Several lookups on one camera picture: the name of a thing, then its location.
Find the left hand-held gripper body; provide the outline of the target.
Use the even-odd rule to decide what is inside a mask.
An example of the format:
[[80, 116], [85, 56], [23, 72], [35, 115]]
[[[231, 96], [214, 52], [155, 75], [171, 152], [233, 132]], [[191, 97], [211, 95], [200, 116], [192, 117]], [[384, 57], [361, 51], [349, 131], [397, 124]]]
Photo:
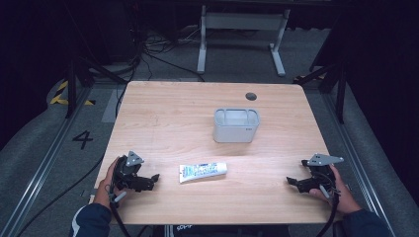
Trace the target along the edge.
[[112, 190], [133, 190], [136, 183], [147, 183], [145, 178], [137, 175], [143, 162], [144, 160], [133, 151], [130, 151], [128, 155], [120, 157], [113, 173]]

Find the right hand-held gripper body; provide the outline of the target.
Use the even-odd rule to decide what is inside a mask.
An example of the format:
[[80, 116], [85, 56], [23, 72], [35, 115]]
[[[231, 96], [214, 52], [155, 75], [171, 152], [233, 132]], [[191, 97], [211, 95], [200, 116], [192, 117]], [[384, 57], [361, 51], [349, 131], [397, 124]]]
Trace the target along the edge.
[[343, 157], [315, 153], [309, 160], [301, 161], [302, 166], [308, 168], [311, 174], [309, 179], [302, 180], [302, 182], [310, 184], [311, 189], [321, 190], [326, 198], [330, 198], [331, 192], [335, 190], [335, 176], [330, 165], [343, 161]]

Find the person's left hand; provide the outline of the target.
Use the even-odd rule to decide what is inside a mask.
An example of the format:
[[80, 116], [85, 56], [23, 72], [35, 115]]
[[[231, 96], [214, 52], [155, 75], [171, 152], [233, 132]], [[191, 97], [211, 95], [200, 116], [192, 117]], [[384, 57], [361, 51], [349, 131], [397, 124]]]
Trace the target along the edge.
[[99, 183], [99, 187], [93, 198], [93, 203], [98, 203], [106, 207], [107, 209], [110, 209], [109, 192], [110, 192], [114, 169], [117, 163], [118, 163], [118, 159], [116, 159], [110, 165], [110, 167], [108, 168], [106, 177]]

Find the person's right hand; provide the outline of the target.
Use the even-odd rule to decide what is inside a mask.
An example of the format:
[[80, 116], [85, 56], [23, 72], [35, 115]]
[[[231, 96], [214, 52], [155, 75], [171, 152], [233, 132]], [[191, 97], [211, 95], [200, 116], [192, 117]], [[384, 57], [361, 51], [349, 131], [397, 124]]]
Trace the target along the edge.
[[358, 210], [361, 210], [362, 208], [360, 205], [356, 202], [354, 199], [351, 191], [347, 188], [347, 186], [344, 184], [338, 169], [331, 164], [330, 169], [332, 170], [334, 176], [335, 176], [335, 184], [336, 189], [339, 191], [339, 203], [337, 205], [337, 211], [340, 212], [343, 215], [350, 214], [352, 212], [356, 212]]

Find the white toothpaste tube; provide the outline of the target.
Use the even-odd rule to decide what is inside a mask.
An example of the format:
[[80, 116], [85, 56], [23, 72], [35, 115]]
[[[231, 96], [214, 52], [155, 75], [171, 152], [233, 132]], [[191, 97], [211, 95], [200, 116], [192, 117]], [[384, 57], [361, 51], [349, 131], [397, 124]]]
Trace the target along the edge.
[[193, 180], [224, 175], [226, 173], [227, 164], [222, 162], [181, 165], [179, 170], [179, 182], [183, 184]]

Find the white plastic container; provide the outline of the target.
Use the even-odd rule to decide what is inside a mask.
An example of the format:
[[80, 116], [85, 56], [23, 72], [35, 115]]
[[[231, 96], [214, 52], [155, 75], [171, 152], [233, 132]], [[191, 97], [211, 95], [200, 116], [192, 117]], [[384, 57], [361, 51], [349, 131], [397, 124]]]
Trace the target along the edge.
[[252, 109], [217, 109], [213, 115], [213, 140], [218, 143], [249, 143], [260, 124]]

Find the black tripod stand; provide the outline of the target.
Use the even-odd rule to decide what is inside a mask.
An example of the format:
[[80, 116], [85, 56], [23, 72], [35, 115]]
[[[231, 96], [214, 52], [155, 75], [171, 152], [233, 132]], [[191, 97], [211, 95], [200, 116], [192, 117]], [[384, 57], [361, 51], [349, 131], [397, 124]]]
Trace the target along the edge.
[[346, 92], [346, 72], [344, 63], [334, 63], [323, 66], [317, 70], [312, 71], [305, 76], [296, 76], [293, 82], [297, 85], [304, 85], [310, 81], [323, 76], [322, 82], [318, 86], [318, 90], [323, 94], [330, 94], [334, 87], [337, 87], [337, 95], [335, 102], [335, 114], [340, 123], [344, 122], [343, 110]]
[[79, 80], [83, 87], [91, 87], [94, 84], [93, 76], [89, 71], [90, 68], [93, 68], [100, 74], [110, 78], [112, 81], [117, 82], [118, 84], [127, 83], [127, 80], [124, 80], [122, 77], [118, 76], [114, 72], [111, 72], [100, 64], [97, 64], [81, 56], [73, 56], [68, 65], [65, 77], [68, 82], [68, 105], [66, 114], [67, 119], [69, 119], [77, 109], [76, 81]]

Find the yellow black floor tape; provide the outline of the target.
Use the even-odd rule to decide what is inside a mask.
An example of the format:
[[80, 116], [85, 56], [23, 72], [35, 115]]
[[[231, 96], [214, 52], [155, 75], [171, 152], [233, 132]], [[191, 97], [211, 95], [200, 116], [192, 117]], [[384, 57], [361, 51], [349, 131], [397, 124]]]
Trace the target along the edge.
[[68, 81], [63, 80], [61, 84], [58, 86], [55, 94], [53, 95], [52, 99], [50, 100], [50, 104], [61, 104], [61, 105], [68, 105], [69, 101], [63, 98], [64, 90], [68, 87]]

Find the metal floor rail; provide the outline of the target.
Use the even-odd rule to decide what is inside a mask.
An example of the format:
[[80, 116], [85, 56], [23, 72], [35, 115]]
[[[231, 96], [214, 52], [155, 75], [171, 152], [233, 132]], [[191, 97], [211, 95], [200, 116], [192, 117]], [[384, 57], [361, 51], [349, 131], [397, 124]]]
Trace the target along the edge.
[[354, 147], [353, 142], [351, 141], [349, 133], [345, 125], [339, 121], [336, 115], [335, 104], [333, 102], [332, 96], [329, 94], [322, 94], [321, 98], [325, 104], [325, 107], [327, 108], [328, 113], [333, 117], [333, 123], [339, 133], [340, 138], [343, 141], [345, 150], [348, 153], [348, 163], [352, 167], [354, 176], [359, 184], [361, 193], [363, 194], [369, 210], [373, 211], [385, 222], [389, 231], [389, 236], [395, 237], [393, 228], [389, 223], [388, 217], [383, 210], [381, 202], [377, 196], [376, 189], [371, 183], [371, 180], [369, 179], [368, 174], [361, 163], [360, 157]]
[[102, 155], [94, 147], [94, 114], [107, 104], [83, 89], [75, 113], [53, 104], [0, 153], [0, 237], [67, 237], [86, 202]]

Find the white metal desk frame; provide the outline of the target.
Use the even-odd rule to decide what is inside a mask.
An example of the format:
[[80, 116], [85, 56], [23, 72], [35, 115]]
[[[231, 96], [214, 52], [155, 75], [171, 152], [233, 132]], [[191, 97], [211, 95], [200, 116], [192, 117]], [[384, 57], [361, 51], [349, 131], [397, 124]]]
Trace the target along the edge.
[[206, 71], [208, 29], [276, 31], [276, 40], [269, 44], [269, 50], [277, 74], [280, 77], [284, 77], [286, 75], [286, 70], [282, 63], [279, 48], [286, 30], [290, 12], [290, 9], [286, 9], [281, 14], [219, 13], [209, 12], [208, 8], [203, 6], [200, 21], [201, 41], [197, 72], [203, 74]]

